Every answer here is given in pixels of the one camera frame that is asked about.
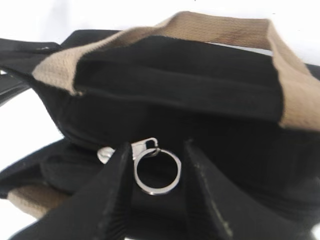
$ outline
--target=bag handle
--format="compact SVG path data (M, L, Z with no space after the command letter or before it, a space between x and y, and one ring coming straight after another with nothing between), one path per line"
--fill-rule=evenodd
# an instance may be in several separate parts
M268 19L210 16L183 11L153 27L130 28L97 42L54 53L42 61L32 74L36 80L76 94L76 67L85 54L125 47L152 35L272 50L273 65L278 71L284 95L280 125L320 131L320 82L281 40Z

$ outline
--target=white surface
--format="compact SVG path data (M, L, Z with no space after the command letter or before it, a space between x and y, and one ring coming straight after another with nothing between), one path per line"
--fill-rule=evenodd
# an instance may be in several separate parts
M317 0L0 0L0 38L61 43L77 29L154 25L179 11L269 18L304 62L320 65ZM0 169L61 138L29 90L0 108ZM33 221L0 201L0 239ZM320 239L320 228L317 230Z

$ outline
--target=tan strap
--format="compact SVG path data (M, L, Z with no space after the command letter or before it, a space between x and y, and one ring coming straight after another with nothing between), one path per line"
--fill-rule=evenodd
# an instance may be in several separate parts
M7 199L23 212L40 219L59 206L68 196L49 186L26 185L8 193Z
M87 53L124 47L148 36L220 43L273 51L284 94L284 127L320 131L320 83L281 40L268 19L210 16L183 11L150 27L134 27L103 40L52 54L33 71L35 79L76 94L74 78L78 61Z

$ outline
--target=key ring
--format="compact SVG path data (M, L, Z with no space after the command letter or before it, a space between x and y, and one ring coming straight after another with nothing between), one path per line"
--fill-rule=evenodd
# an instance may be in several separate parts
M153 142L154 147L147 148L147 142ZM135 179L135 182L138 184L138 186L145 193L147 193L149 195L154 195L154 196L164 195L164 194L169 193L172 189L174 189L178 185L178 183L180 181L180 177L181 177L181 161L175 154L173 154L172 152L170 152L168 150L164 150L164 149L159 148L158 147L158 140L154 137L132 143L131 145L132 145L132 159L134 161L134 164L133 164L133 166L134 166L134 168L133 168L134 179ZM114 152L115 152L115 150L113 148L107 146L107 147L103 147L100 150L98 150L97 156L103 164L106 164ZM149 187L149 186L145 185L140 180L139 175L138 175L138 165L139 165L139 162L141 161L141 159L152 158L152 157L157 156L159 153L167 154L171 158L173 158L173 160L175 161L176 166L177 166L177 175L176 175L175 179L173 180L173 182L170 183L168 186L161 187L161 188L153 188L153 187Z
M149 154L151 154L152 152L158 152L158 153L164 153L169 155L170 157L173 158L173 160L176 163L177 166L177 175L175 177L175 179L173 180L172 183L170 183L168 186L165 187L161 187L161 188L153 188L153 187L149 187L147 185L145 185L139 178L138 175L138 165L141 159L143 159L145 156L148 156ZM160 149L160 148L149 148L145 151L143 151L139 156L137 156L134 160L134 179L136 181L136 183L138 184L138 186L147 194L149 195L164 195L169 193L172 189L174 189L177 184L180 181L180 176L181 176L181 161L179 160L179 158L174 155L172 152L168 151L168 150L164 150L164 149Z

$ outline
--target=black bag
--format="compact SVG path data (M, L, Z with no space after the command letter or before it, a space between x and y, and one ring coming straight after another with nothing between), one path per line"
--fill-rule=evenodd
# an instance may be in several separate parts
M0 39L0 67L0 101L33 88L65 137L0 173L0 197L39 218L12 240L313 239L320 67L269 20L180 12L61 45Z

